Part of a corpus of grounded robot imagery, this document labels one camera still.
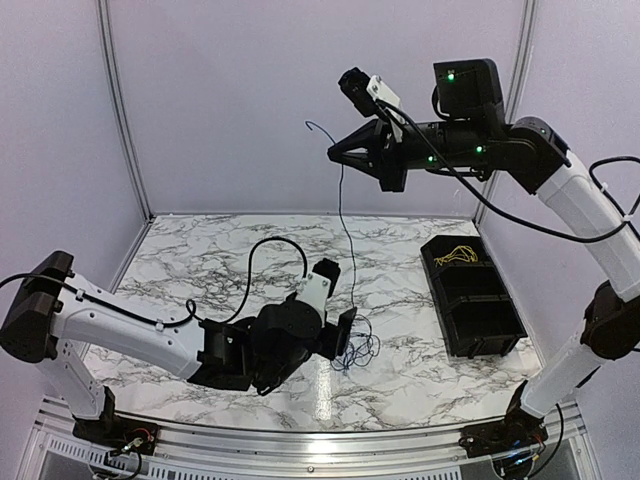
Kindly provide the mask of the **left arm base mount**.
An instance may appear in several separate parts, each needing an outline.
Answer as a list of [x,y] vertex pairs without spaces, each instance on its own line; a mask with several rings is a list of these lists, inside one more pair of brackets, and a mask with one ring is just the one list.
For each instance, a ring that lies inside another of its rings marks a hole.
[[112,449],[124,447],[135,439],[142,443],[136,450],[142,455],[152,455],[159,435],[159,425],[127,417],[117,416],[112,422],[76,420],[73,436]]

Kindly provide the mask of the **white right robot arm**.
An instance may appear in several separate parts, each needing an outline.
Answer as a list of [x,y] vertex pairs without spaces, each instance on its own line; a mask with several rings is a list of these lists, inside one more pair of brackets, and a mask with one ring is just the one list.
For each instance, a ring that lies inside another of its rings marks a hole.
[[494,61],[438,62],[431,103],[436,120],[419,123],[379,76],[351,68],[341,92],[366,124],[328,150],[331,161],[402,192],[412,170],[458,180],[470,193],[496,172],[508,174],[562,222],[554,230],[510,215],[509,221],[582,245],[604,282],[584,314],[583,327],[530,380],[514,392],[495,438],[515,448],[545,416],[608,362],[639,343],[639,236],[633,215],[619,208],[560,135],[537,117],[509,122]]

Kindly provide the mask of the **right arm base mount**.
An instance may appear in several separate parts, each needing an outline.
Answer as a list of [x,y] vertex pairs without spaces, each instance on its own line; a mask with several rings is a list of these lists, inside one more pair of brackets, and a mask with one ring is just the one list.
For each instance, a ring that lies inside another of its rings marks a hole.
[[458,445],[466,451],[468,458],[477,458],[538,445],[547,439],[546,428],[538,424],[529,428],[492,421],[463,427]]

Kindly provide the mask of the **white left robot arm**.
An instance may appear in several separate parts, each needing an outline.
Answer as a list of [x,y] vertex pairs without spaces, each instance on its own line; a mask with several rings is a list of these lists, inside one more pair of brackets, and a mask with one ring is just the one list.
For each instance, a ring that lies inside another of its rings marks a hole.
[[106,445],[125,438],[112,392],[89,372],[74,344],[97,345],[215,390],[255,389],[266,396],[314,355],[341,356],[357,310],[327,318],[341,270],[323,259],[305,265],[296,289],[255,316],[201,318],[194,301],[176,319],[92,284],[72,269],[73,256],[55,251],[33,271],[9,277],[20,284],[1,325],[1,347],[36,365],[66,400],[72,416]]

